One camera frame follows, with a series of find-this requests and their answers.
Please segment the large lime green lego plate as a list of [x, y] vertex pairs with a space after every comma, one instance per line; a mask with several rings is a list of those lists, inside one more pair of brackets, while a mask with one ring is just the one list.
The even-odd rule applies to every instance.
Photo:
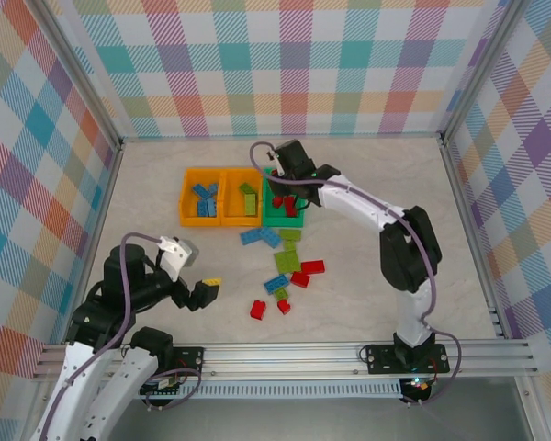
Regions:
[[301, 271], [301, 263], [295, 250], [281, 251], [274, 254], [275, 266], [279, 274]]

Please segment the green plastic bin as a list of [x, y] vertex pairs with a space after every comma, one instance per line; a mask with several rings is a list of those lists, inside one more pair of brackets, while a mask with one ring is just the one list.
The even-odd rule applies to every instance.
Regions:
[[288, 217], [284, 206], [280, 208], [275, 208], [273, 206], [274, 196], [268, 180], [264, 179], [262, 225], [271, 228], [301, 229], [304, 226], [305, 212], [299, 211], [296, 217]]

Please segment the orange plastic bin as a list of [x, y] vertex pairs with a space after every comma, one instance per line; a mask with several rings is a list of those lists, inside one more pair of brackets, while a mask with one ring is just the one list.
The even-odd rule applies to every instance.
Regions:
[[[198, 207], [202, 207], [202, 198], [195, 191], [196, 186], [204, 187], [207, 191], [215, 185], [216, 193], [211, 197], [214, 200], [214, 215], [201, 216]], [[183, 227], [219, 227], [223, 214], [225, 175], [221, 168], [186, 168], [182, 189], [178, 202], [180, 223]]]
[[[262, 225], [264, 178], [254, 168], [221, 168], [219, 197], [222, 200], [221, 224], [228, 227]], [[247, 184], [255, 192], [255, 214], [246, 214], [245, 194], [240, 186]]]

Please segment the small controller circuit board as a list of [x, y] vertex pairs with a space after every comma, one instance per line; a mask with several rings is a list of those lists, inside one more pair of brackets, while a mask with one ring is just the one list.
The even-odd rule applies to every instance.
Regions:
[[429, 395], [432, 390], [433, 380], [415, 377], [412, 379], [402, 379], [400, 381], [401, 393], [404, 396]]
[[147, 394], [151, 394], [152, 396], [176, 395], [180, 386], [181, 382], [173, 377], [153, 379], [145, 382], [141, 386], [139, 394], [142, 396]]

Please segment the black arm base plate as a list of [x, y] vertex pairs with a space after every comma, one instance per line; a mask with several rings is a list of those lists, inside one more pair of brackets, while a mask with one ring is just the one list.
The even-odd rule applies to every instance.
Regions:
[[117, 373], [129, 379], [137, 375], [145, 379], [194, 376], [193, 371], [200, 372], [204, 360], [204, 349], [195, 346], [163, 346], [150, 349], [125, 345], [120, 354], [121, 361]]
[[370, 375], [381, 374], [446, 374], [450, 372], [444, 345], [435, 344], [430, 353], [414, 365], [404, 365], [395, 354], [394, 345], [366, 345], [364, 360]]

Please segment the aluminium table side rail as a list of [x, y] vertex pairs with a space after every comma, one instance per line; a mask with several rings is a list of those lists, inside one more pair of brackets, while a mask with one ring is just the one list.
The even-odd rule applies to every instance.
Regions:
[[78, 305], [82, 302], [82, 300], [84, 299], [84, 294], [87, 291], [87, 285], [94, 265], [94, 261], [96, 259], [97, 248], [105, 225], [109, 205], [114, 193], [115, 184], [118, 178], [118, 172], [121, 167], [124, 147], [124, 141], [120, 141], [120, 144], [116, 148], [113, 155], [113, 161], [111, 164], [109, 178], [107, 180], [107, 186], [102, 194], [102, 198], [98, 206], [95, 227], [93, 229], [92, 235], [89, 237], [89, 242], [87, 243], [86, 254], [81, 266], [81, 272], [79, 273], [79, 277], [77, 278], [73, 286], [72, 295], [64, 311], [65, 314], [62, 316], [62, 328], [58, 333], [57, 339], [59, 343], [61, 343], [63, 341], [63, 338], [66, 336], [74, 309], [77, 308]]
[[467, 204], [464, 187], [456, 170], [455, 162], [448, 147], [442, 140], [438, 141], [438, 145], [495, 334], [498, 338], [510, 339], [511, 329], [506, 316], [501, 314], [502, 310], [500, 301], [497, 298], [496, 287], [489, 271], [488, 261], [482, 254], [478, 231], [472, 211]]

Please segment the aluminium table end rail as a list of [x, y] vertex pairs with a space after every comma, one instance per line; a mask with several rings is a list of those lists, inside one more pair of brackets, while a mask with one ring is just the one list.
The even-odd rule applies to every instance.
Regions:
[[357, 140], [357, 139], [381, 139], [381, 140], [409, 140], [409, 139], [440, 139], [440, 132], [400, 132], [400, 133], [371, 133], [371, 134], [285, 134], [285, 135], [223, 135], [223, 136], [195, 136], [195, 137], [124, 137], [124, 144], [147, 142], [181, 142], [181, 141], [269, 141], [271, 143], [298, 140]]

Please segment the aluminium frame post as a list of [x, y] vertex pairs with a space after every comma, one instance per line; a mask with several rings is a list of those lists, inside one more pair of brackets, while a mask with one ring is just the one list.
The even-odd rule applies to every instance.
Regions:
[[437, 124], [437, 137], [447, 146], [463, 124], [479, 90], [487, 81], [511, 38], [518, 21], [532, 0], [486, 0], [472, 25], [462, 61], [447, 88], [444, 114]]
[[34, 7], [36, 15], [45, 28], [50, 42], [62, 59], [63, 66], [70, 73], [73, 83], [78, 87], [87, 106], [93, 111], [99, 127], [115, 146], [116, 150], [121, 150], [122, 140], [118, 131], [93, 87], [80, 59], [76, 55], [73, 45], [66, 38], [56, 16], [51, 12], [47, 0], [28, 0], [28, 6]]

